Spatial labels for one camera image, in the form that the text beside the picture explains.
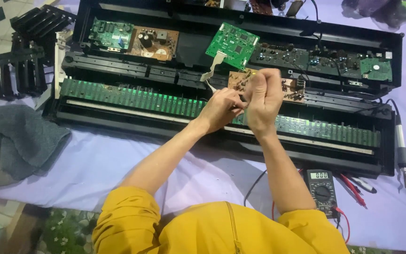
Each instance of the person's right hand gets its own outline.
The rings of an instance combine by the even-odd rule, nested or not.
[[[277,134],[275,119],[283,96],[278,69],[261,69],[248,82],[244,93],[247,122],[257,138]]]

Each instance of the digital multimeter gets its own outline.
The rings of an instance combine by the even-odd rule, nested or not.
[[[303,179],[316,202],[317,209],[325,213],[328,219],[336,218],[331,210],[332,205],[336,204],[332,173],[325,170],[306,170]]]

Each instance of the pen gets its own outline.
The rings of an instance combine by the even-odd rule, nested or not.
[[[356,184],[358,184],[359,187],[363,188],[365,191],[370,192],[370,193],[377,193],[377,190],[370,186],[367,182],[365,182],[364,180],[361,180],[359,178],[356,177],[349,177],[350,180],[352,180],[353,182],[355,182]]]

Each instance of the microchip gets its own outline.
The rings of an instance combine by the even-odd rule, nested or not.
[[[234,51],[237,53],[240,53],[241,50],[242,50],[242,47],[238,45],[238,46],[236,46],[236,49]]]

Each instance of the capacitor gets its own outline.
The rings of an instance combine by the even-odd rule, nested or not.
[[[152,37],[148,34],[144,35],[144,39],[140,40],[140,42],[145,48],[153,46]]]

